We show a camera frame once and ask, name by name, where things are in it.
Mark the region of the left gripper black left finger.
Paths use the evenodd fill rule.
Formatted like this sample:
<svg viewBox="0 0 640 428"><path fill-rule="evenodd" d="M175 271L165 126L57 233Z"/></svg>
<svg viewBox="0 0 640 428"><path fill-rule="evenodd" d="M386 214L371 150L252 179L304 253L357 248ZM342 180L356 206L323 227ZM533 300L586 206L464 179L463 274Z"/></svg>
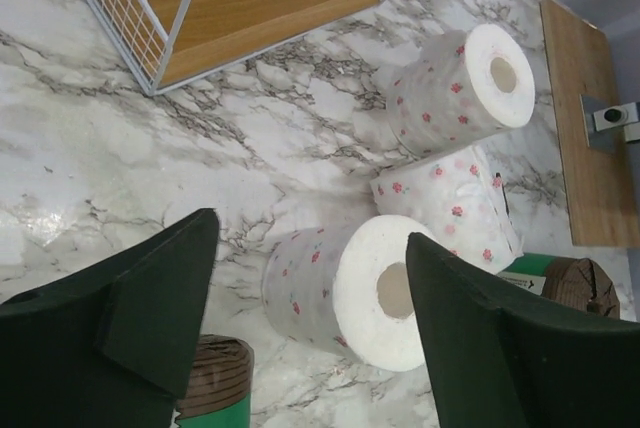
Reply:
<svg viewBox="0 0 640 428"><path fill-rule="evenodd" d="M1 306L5 427L167 427L187 390L219 220L148 240Z"/></svg>

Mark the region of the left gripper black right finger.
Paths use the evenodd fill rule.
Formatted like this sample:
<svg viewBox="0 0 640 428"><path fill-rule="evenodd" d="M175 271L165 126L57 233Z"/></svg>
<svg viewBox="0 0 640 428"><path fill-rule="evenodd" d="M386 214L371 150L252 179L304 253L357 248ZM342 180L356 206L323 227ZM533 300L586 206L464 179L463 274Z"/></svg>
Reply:
<svg viewBox="0 0 640 428"><path fill-rule="evenodd" d="M637 323L530 293L421 233L406 265L440 426L638 426Z"/></svg>

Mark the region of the brown paper roll green base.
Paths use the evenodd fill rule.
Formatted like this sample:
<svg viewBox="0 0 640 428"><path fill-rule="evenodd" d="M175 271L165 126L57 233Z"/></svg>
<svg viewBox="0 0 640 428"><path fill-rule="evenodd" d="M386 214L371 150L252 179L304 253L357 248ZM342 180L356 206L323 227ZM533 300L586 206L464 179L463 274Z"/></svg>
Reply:
<svg viewBox="0 0 640 428"><path fill-rule="evenodd" d="M606 318L620 318L614 283L590 258L525 253L497 276L561 305Z"/></svg>

